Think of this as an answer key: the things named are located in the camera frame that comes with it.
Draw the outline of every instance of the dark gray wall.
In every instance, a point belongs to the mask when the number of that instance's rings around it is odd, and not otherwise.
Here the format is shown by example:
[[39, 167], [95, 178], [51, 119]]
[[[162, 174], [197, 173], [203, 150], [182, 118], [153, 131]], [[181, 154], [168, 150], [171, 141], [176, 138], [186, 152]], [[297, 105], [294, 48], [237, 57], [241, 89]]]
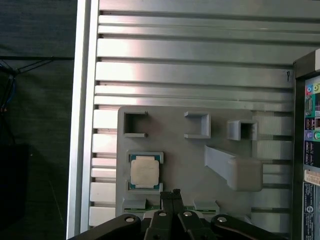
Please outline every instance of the dark gray wall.
[[[2, 0], [0, 56], [73, 57], [76, 15], [76, 0]], [[65, 237], [73, 67], [56, 61], [16, 78], [6, 120], [17, 143], [30, 145], [26, 213], [1, 239]]]

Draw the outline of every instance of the gray 3d-printed tray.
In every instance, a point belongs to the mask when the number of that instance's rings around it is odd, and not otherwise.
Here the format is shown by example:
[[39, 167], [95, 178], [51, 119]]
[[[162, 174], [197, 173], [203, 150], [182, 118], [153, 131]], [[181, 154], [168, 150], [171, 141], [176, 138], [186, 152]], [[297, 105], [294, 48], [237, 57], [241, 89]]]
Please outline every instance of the gray 3d-printed tray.
[[[245, 128], [252, 117], [249, 110], [121, 107], [117, 132], [116, 216], [131, 212], [141, 217], [144, 211], [159, 206], [160, 191], [173, 189], [181, 189], [183, 203], [188, 208], [210, 212], [218, 205], [220, 213], [249, 215], [252, 193], [231, 189], [223, 177], [205, 166], [205, 146], [251, 157], [255, 137]], [[245, 123], [240, 126], [244, 127], [241, 140], [232, 140], [227, 126], [239, 120]], [[159, 166], [159, 171], [154, 171], [152, 166], [144, 168], [150, 168], [153, 175], [159, 174], [159, 183], [154, 188], [138, 188], [131, 183], [134, 179], [131, 174], [139, 174], [131, 170], [136, 156], [151, 156], [151, 161], [159, 161], [153, 164]]]

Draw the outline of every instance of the usb port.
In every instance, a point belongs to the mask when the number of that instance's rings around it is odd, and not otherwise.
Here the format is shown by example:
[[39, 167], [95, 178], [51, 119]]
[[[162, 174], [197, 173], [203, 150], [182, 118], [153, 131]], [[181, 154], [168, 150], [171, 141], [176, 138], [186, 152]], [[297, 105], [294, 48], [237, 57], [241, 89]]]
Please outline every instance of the usb port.
[[310, 118], [306, 118], [305, 119], [305, 129], [310, 129], [311, 128], [311, 119]]
[[305, 142], [305, 152], [306, 153], [310, 152], [310, 142], [308, 142], [308, 141]]
[[315, 128], [320, 128], [320, 118], [316, 118], [315, 119], [314, 127]]
[[306, 153], [304, 156], [304, 164], [310, 165], [310, 155], [309, 153]]

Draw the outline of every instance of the square holder slot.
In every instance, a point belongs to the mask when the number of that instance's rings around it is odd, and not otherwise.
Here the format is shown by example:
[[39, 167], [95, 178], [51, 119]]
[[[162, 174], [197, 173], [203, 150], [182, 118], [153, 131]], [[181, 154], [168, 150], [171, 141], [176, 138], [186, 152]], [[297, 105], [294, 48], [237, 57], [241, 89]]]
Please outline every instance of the square holder slot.
[[199, 119], [201, 124], [200, 133], [185, 133], [186, 139], [210, 139], [211, 138], [211, 116], [208, 112], [187, 111], [184, 113], [185, 118]]
[[256, 141], [258, 138], [258, 123], [254, 120], [228, 121], [227, 138], [235, 141]]
[[126, 189], [134, 194], [160, 194], [160, 164], [164, 162], [163, 152], [129, 151], [130, 180]]
[[147, 133], [137, 132], [137, 122], [141, 118], [146, 118], [146, 111], [124, 112], [123, 117], [123, 135], [126, 138], [146, 138]]

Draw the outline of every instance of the sticker label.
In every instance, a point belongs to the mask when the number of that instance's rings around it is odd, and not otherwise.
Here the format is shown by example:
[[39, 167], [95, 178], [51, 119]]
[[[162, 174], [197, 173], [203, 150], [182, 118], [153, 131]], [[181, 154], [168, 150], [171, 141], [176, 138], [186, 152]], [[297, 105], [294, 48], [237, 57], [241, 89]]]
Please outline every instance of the sticker label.
[[308, 183], [320, 186], [320, 173], [310, 170], [304, 170], [304, 180]]
[[303, 183], [303, 240], [315, 237], [315, 185]]

